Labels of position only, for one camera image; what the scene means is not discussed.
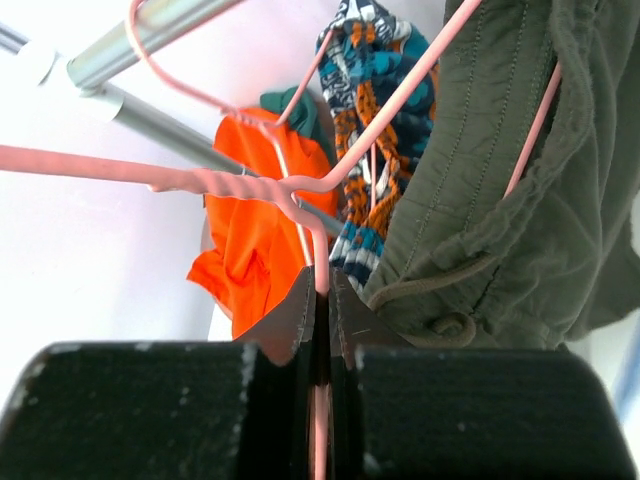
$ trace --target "metal rod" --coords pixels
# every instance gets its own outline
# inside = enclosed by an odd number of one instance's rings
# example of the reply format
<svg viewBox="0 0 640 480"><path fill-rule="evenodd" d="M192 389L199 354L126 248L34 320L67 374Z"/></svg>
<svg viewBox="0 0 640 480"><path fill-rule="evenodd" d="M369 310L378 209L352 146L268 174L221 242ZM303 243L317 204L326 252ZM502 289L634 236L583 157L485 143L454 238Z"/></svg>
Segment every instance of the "metal rod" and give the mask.
<svg viewBox="0 0 640 480"><path fill-rule="evenodd" d="M147 0L138 10L140 39L153 53L242 0ZM95 88L138 62L124 22L69 62L78 88Z"/></svg>
<svg viewBox="0 0 640 480"><path fill-rule="evenodd" d="M16 55L27 43L27 39L0 23L0 47Z"/></svg>
<svg viewBox="0 0 640 480"><path fill-rule="evenodd" d="M124 98L122 108L115 118L117 122L203 167L237 175L244 173L245 175L257 176L255 172L243 168L242 165L229 157L213 150L211 140L204 135L113 85L109 85L107 88L117 91ZM327 233L334 236L340 234L342 230L340 221L307 202L302 201L300 206L320 218Z"/></svg>

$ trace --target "colorful patterned fabric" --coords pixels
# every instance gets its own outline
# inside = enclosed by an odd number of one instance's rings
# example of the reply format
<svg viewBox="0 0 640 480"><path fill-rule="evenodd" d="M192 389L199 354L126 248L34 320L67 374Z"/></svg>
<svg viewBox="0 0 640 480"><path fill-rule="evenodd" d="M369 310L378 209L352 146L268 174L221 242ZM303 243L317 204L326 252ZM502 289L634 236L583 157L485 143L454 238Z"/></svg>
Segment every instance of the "colorful patterned fabric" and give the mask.
<svg viewBox="0 0 640 480"><path fill-rule="evenodd" d="M374 0L342 0L336 17L320 34L318 47L329 30L334 34L318 71L341 159L429 44L413 25ZM370 154L345 180L345 226L329 261L344 270L358 293L378 265L393 209L431 135L437 71L436 66L423 79L378 137L376 185L371 184ZM377 204L370 211L372 188Z"/></svg>

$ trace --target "white ceiling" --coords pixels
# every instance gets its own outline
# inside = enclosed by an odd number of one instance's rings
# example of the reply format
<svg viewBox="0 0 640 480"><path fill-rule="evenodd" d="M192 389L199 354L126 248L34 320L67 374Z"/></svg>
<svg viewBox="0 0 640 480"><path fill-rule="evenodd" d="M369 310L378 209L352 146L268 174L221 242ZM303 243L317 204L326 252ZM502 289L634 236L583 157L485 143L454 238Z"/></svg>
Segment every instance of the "white ceiling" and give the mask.
<svg viewBox="0 0 640 480"><path fill-rule="evenodd" d="M429 39L440 30L444 0L382 0ZM30 39L50 42L65 55L82 51L124 18L129 0L0 0L0 22ZM257 103L261 93L296 85L314 54L318 33L338 0L246 0L156 54L181 80L235 105ZM137 65L115 82L199 132L212 137L217 115L182 98ZM317 92L317 78L312 82Z"/></svg>

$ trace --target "olive green jacket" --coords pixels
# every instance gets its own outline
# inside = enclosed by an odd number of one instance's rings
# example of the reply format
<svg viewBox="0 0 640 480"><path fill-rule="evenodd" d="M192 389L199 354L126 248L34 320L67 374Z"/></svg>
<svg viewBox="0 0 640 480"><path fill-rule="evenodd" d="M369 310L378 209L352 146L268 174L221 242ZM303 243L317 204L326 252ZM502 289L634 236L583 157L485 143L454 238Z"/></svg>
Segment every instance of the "olive green jacket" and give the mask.
<svg viewBox="0 0 640 480"><path fill-rule="evenodd" d="M447 17L460 0L447 2ZM640 306L638 0L484 0L364 300L417 345L556 348ZM562 83L502 199L556 61Z"/></svg>

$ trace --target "orange shirt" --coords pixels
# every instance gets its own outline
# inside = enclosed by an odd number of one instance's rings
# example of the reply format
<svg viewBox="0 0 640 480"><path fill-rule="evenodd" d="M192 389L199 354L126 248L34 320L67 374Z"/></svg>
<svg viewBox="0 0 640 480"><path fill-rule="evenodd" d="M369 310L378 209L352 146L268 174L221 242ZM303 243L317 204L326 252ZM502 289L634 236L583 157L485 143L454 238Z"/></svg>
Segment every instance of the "orange shirt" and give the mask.
<svg viewBox="0 0 640 480"><path fill-rule="evenodd" d="M272 122L278 119L278 115L260 108L244 111ZM286 124L274 135L282 146L290 175L321 178L329 172L329 162L316 142ZM282 178L271 143L253 127L226 117L213 146L260 175ZM337 191L298 195L335 216ZM215 247L195 260L187 278L202 285L232 312L235 339L284 300L305 266L304 256L295 223L275 205L212 195L205 196L205 204ZM311 247L311 235L308 231L306 234Z"/></svg>

